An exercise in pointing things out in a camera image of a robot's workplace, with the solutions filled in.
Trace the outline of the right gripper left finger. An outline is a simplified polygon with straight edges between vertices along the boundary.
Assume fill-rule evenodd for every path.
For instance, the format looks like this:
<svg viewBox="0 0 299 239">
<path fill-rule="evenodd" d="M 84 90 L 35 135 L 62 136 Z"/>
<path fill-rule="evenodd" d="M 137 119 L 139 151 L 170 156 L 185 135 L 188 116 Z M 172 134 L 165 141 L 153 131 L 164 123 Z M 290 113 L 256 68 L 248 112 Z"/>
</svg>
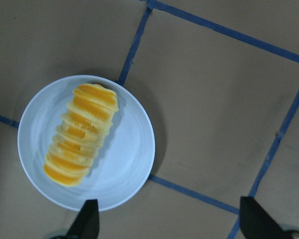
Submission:
<svg viewBox="0 0 299 239">
<path fill-rule="evenodd" d="M 97 239 L 100 231 L 98 200 L 86 200 L 70 229 L 66 239 Z"/>
</svg>

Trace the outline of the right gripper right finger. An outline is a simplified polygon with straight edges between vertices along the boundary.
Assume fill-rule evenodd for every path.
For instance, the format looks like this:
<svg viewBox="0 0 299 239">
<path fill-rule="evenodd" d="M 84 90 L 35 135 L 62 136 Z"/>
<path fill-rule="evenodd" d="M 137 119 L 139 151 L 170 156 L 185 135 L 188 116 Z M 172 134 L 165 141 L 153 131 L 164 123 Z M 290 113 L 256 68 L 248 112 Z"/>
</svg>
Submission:
<svg viewBox="0 0 299 239">
<path fill-rule="evenodd" d="M 246 239 L 291 239 L 253 197 L 240 198 L 240 230 Z"/>
</svg>

